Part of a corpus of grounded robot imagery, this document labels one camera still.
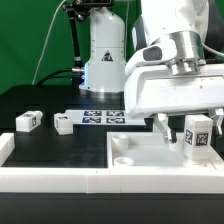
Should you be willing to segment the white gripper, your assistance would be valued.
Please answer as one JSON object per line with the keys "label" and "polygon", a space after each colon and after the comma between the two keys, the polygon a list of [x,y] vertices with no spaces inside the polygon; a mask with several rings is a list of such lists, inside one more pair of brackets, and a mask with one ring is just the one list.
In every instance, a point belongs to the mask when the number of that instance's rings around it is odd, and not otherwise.
{"label": "white gripper", "polygon": [[156,126],[166,143],[177,142],[176,132],[169,127],[167,115],[211,110],[209,116],[216,133],[221,136],[224,64],[205,65],[200,74],[181,76],[172,76],[165,65],[139,67],[125,83],[124,104],[131,118],[147,118],[157,114]]}

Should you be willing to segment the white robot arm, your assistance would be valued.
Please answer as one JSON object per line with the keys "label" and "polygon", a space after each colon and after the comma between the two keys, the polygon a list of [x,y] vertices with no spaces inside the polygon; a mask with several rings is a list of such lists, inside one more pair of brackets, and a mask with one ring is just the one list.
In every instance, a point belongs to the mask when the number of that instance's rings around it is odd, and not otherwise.
{"label": "white robot arm", "polygon": [[209,56],[224,45],[215,0],[140,0],[133,56],[124,58],[124,23],[102,0],[90,2],[90,59],[80,90],[105,98],[122,93],[132,118],[152,117],[166,138],[168,116],[207,113],[224,121],[224,64]]}

